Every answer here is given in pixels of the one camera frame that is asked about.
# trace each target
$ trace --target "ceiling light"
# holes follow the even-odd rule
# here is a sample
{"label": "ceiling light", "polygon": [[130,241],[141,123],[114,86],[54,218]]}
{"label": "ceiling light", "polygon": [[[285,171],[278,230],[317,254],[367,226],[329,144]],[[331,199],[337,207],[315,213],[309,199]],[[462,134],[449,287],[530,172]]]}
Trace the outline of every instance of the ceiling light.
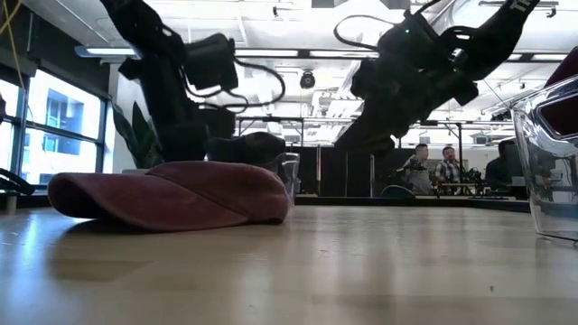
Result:
{"label": "ceiling light", "polygon": [[374,51],[311,51],[310,56],[315,58],[343,58],[343,59],[362,59],[376,58],[379,56]]}
{"label": "ceiling light", "polygon": [[235,54],[239,58],[296,58],[298,53],[298,50],[235,50]]}
{"label": "ceiling light", "polygon": [[[499,1],[499,0],[482,0],[478,2],[479,6],[502,6],[506,3],[506,1]],[[542,1],[536,5],[536,8],[551,8],[553,6],[560,5],[558,1]]]}
{"label": "ceiling light", "polygon": [[566,54],[536,54],[532,60],[562,61],[566,59]]}
{"label": "ceiling light", "polygon": [[314,118],[314,117],[306,117],[303,119],[304,122],[318,122],[318,123],[322,123],[322,122],[327,122],[327,123],[348,123],[353,121],[353,118],[324,118],[324,117],[320,117],[320,118]]}
{"label": "ceiling light", "polygon": [[131,48],[87,48],[83,46],[78,46],[76,49],[83,48],[90,56],[133,56],[135,51]]}

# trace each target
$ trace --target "green leaf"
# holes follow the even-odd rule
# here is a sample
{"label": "green leaf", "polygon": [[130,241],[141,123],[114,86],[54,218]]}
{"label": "green leaf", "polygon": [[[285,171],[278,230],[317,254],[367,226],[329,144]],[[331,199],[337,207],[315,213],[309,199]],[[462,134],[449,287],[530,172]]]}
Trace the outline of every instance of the green leaf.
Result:
{"label": "green leaf", "polygon": [[144,136],[143,141],[138,144],[138,150],[135,154],[136,159],[139,162],[144,162],[146,157],[150,154],[151,150],[154,149],[155,143],[156,135],[153,131],[149,131],[149,133]]}
{"label": "green leaf", "polygon": [[151,147],[151,150],[148,152],[148,154],[146,155],[146,157],[144,158],[144,165],[146,167],[144,168],[153,168],[154,166],[163,163],[163,158],[161,157],[161,155],[159,154],[159,152],[156,149],[156,146],[153,145]]}
{"label": "green leaf", "polygon": [[135,132],[136,141],[138,143],[143,141],[151,131],[151,127],[143,116],[143,111],[141,111],[141,108],[136,104],[136,102],[133,104],[133,131]]}
{"label": "green leaf", "polygon": [[115,128],[120,136],[125,139],[126,147],[128,147],[128,150],[132,153],[138,146],[133,127],[128,120],[126,120],[123,110],[115,103],[112,103],[112,112]]}

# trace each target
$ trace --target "glass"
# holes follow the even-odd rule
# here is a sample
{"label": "glass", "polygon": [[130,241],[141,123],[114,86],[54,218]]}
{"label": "glass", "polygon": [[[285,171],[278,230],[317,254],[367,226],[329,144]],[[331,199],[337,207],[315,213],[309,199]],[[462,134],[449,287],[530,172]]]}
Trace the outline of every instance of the glass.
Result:
{"label": "glass", "polygon": [[578,240],[578,78],[513,108],[523,178],[539,234]]}
{"label": "glass", "polygon": [[19,91],[20,88],[18,88],[18,86],[0,80],[0,94],[2,94],[2,98],[6,101],[6,114],[9,116],[16,116]]}
{"label": "glass", "polygon": [[96,139],[101,103],[98,97],[38,70],[30,79],[26,118]]}
{"label": "glass", "polygon": [[26,129],[21,176],[31,184],[48,184],[58,172],[95,172],[95,144]]}
{"label": "glass", "polygon": [[10,170],[12,149],[14,145],[14,128],[11,124],[3,122],[0,125],[0,168]]}
{"label": "glass", "polygon": [[273,161],[258,166],[276,173],[291,198],[294,199],[299,193],[301,181],[297,176],[299,173],[298,153],[281,153]]}

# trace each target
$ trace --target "cap brim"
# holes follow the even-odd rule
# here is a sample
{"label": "cap brim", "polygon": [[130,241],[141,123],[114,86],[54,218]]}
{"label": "cap brim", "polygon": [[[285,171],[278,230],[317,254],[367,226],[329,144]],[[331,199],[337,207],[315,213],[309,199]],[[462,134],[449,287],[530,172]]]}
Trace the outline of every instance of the cap brim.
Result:
{"label": "cap brim", "polygon": [[48,187],[52,206],[74,218],[112,218],[153,231],[243,225],[248,217],[152,175],[61,173]]}

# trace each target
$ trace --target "plaid shirt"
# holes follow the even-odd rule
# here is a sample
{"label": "plaid shirt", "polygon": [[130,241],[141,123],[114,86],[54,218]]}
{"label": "plaid shirt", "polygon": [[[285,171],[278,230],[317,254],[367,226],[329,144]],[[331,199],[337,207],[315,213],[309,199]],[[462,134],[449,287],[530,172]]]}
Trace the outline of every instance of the plaid shirt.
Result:
{"label": "plaid shirt", "polygon": [[460,163],[458,161],[448,162],[446,160],[439,162],[435,166],[435,177],[444,177],[448,182],[460,181]]}

